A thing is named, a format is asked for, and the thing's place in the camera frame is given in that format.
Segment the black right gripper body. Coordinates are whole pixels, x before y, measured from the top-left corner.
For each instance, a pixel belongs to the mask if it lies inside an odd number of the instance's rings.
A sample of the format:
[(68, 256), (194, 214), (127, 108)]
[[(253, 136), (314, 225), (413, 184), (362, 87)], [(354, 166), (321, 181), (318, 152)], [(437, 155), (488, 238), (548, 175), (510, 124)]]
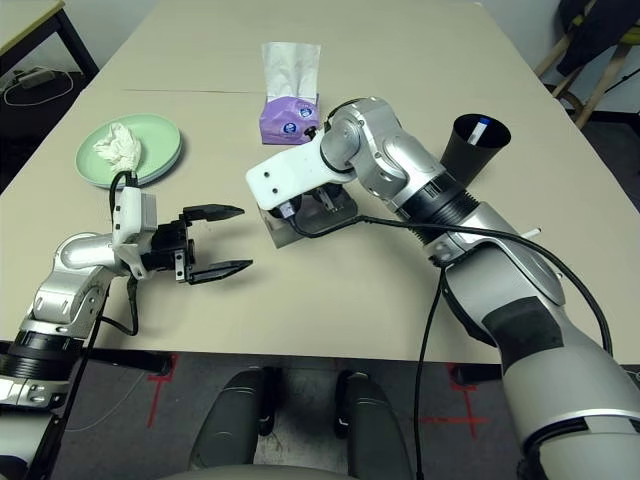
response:
[(329, 212), (343, 210), (350, 205), (351, 198), (341, 184), (324, 184), (307, 192)]

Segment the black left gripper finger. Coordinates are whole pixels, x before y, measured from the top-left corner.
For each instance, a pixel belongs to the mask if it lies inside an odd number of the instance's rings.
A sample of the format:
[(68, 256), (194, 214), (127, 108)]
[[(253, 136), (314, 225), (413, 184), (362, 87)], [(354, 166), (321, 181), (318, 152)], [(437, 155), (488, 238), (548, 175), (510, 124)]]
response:
[(252, 264), (252, 260), (230, 260), (211, 264), (201, 271), (189, 271), (187, 282), (190, 285), (197, 285), (222, 280), (241, 272)]
[(239, 215), (243, 215), (245, 211), (242, 208), (231, 205), (206, 204), (189, 206), (183, 208), (183, 216), (186, 221), (207, 222), (227, 220)]

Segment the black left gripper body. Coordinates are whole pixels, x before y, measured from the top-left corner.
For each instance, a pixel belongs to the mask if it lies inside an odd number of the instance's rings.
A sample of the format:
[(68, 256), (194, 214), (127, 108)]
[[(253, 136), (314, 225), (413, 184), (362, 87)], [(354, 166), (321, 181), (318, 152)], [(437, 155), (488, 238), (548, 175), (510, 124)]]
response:
[(148, 271), (172, 270), (178, 282), (195, 283), (195, 244), (188, 229), (196, 220), (196, 207), (185, 207), (177, 220), (161, 224), (151, 238), (150, 251), (141, 256)]

